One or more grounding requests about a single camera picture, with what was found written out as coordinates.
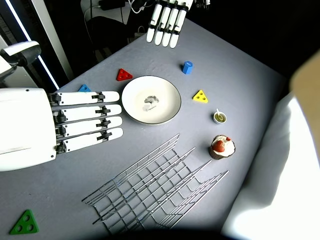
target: green triangle block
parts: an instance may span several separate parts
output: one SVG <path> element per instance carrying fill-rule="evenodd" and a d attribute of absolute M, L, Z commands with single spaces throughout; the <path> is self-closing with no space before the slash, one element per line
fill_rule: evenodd
<path fill-rule="evenodd" d="M 31 210 L 26 210 L 11 230 L 11 235 L 35 234 L 39 232 L 37 222 Z"/>

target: plate rim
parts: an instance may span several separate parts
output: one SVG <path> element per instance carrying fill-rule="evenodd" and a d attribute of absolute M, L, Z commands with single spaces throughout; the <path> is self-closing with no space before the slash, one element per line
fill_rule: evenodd
<path fill-rule="evenodd" d="M 123 95 L 124 95 L 123 93 L 124 93 L 126 87 L 127 87 L 129 84 L 131 84 L 133 81 L 135 81 L 135 80 L 137 80 L 137 79 L 139 79 L 139 78 L 144 78 L 144 77 L 156 77 L 156 78 L 163 79 L 163 80 L 167 81 L 168 83 L 170 83 L 170 84 L 176 89 L 177 93 L 179 94 L 180 105 L 179 105 L 179 109 L 176 111 L 176 113 L 175 113 L 170 119 L 168 119 L 168 120 L 166 120 L 166 121 L 162 121 L 162 122 L 157 122 L 157 123 L 148 123 L 148 122 L 140 121 L 140 120 L 134 118 L 134 117 L 131 116 L 131 115 L 128 113 L 128 111 L 126 110 L 126 108 L 125 108 L 125 106 L 124 106 L 124 102 L 123 102 Z M 132 81 L 130 81 L 130 82 L 124 87 L 124 89 L 123 89 L 123 91 L 122 91 L 122 94 L 121 94 L 121 103 L 122 103 L 122 106 L 123 106 L 123 109 L 125 110 L 125 112 L 130 116 L 130 118 L 134 119 L 135 121 L 137 121 L 137 122 L 139 122 L 139 123 L 141 123 L 141 124 L 145 124 L 145 125 L 161 125 L 161 124 L 165 124 L 165 123 L 171 121 L 171 120 L 178 114 L 178 112 L 179 112 L 180 109 L 181 109 L 182 98 L 181 98 L 181 95 L 180 95 L 180 92 L 179 92 L 178 88 L 177 88 L 172 82 L 170 82 L 170 81 L 168 81 L 167 79 L 164 79 L 163 77 L 160 77 L 160 76 L 145 75 L 145 76 L 139 76 L 139 77 L 133 79 Z"/>

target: cupcake wrapper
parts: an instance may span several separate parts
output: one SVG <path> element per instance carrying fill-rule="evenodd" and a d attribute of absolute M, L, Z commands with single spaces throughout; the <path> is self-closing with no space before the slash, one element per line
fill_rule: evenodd
<path fill-rule="evenodd" d="M 232 155 L 236 152 L 236 145 L 235 145 L 235 143 L 233 142 L 234 152 L 233 152 L 230 156 L 221 156 L 221 155 L 219 155 L 219 154 L 216 154 L 215 151 L 212 149 L 212 144 L 214 143 L 214 141 L 216 140 L 216 138 L 217 138 L 217 137 L 220 137 L 220 136 L 226 137 L 226 135 L 222 135 L 222 134 L 215 136 L 214 139 L 213 139 L 213 141 L 212 141 L 212 143 L 211 143 L 211 146 L 209 147 L 209 154 L 210 154 L 210 156 L 211 156 L 213 159 L 215 159 L 215 160 L 228 158 L 228 157 L 232 156 Z"/>

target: white frosting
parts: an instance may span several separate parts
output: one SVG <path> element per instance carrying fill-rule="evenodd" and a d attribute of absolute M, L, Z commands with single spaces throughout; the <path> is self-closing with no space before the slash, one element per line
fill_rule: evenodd
<path fill-rule="evenodd" d="M 224 151 L 223 152 L 218 152 L 218 151 L 214 151 L 215 154 L 221 155 L 223 157 L 229 157 L 231 154 L 233 154 L 235 152 L 235 144 L 232 142 L 232 140 L 227 141 L 227 137 L 226 136 L 218 136 L 216 137 L 216 139 L 213 141 L 212 145 L 215 145 L 215 143 L 217 141 L 222 141 L 224 142 Z"/>

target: blue block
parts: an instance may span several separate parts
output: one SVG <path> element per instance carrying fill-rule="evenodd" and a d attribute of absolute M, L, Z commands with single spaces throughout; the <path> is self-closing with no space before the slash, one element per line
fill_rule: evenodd
<path fill-rule="evenodd" d="M 190 74 L 191 71 L 192 71 L 193 66 L 194 66 L 194 65 L 192 64 L 192 62 L 190 62 L 190 61 L 185 61 L 185 62 L 184 62 L 184 65 L 183 65 L 182 72 L 183 72 L 184 74 Z"/>
<path fill-rule="evenodd" d="M 78 92 L 91 92 L 90 88 L 83 84 L 82 87 L 80 87 L 80 89 L 78 90 Z"/>

